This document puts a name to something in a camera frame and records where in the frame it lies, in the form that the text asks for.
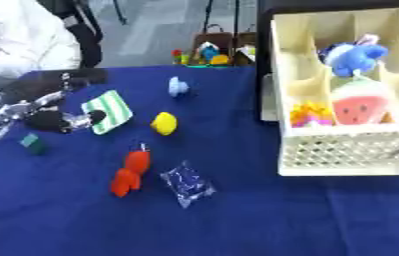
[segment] red plush toy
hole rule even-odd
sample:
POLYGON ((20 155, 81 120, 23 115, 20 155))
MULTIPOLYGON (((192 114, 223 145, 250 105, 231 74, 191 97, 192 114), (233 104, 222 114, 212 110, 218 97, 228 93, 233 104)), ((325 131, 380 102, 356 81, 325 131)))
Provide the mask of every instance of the red plush toy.
POLYGON ((138 190, 141 176, 149 169, 150 154, 145 145, 138 151, 130 152, 124 159, 124 168, 115 174, 111 184, 111 191, 118 197, 124 197, 131 189, 138 190))

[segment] gray floor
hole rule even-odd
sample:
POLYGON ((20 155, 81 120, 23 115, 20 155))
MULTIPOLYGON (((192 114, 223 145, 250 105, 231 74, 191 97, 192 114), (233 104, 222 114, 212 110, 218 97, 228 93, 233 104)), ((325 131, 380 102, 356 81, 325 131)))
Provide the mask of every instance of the gray floor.
MULTIPOLYGON (((255 23, 256 0, 240 0, 240 30, 255 23)), ((171 50, 191 50, 202 29, 208 0, 120 0, 128 25, 121 25, 112 0, 90 0, 104 31, 100 67, 171 64, 171 50)), ((234 0, 215 0, 210 23, 233 31, 234 0)))

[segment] yellow ball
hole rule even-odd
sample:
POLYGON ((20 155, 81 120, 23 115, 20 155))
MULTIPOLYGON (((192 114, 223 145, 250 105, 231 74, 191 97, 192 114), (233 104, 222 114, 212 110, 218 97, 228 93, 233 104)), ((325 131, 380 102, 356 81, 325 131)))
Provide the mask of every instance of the yellow ball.
POLYGON ((151 127, 158 133, 168 136, 177 128, 177 118, 168 112, 161 112, 152 121, 151 127))

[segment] teal cube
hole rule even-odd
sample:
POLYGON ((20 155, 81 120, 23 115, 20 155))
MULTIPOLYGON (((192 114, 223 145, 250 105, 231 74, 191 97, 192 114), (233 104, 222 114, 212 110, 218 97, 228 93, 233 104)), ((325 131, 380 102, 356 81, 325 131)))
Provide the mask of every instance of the teal cube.
POLYGON ((34 155, 42 155, 47 150, 45 143, 35 134, 30 133, 20 141, 30 153, 34 155))

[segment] striped towel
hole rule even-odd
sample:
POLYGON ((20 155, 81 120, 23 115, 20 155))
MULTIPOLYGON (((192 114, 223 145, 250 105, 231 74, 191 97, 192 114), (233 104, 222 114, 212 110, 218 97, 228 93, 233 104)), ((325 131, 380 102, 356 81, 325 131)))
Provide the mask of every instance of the striped towel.
POLYGON ((132 111, 115 90, 105 92, 98 98, 82 104, 81 107, 84 113, 93 110, 102 110, 106 113, 106 118, 92 127, 93 132, 98 135, 108 133, 126 123, 133 116, 132 111))

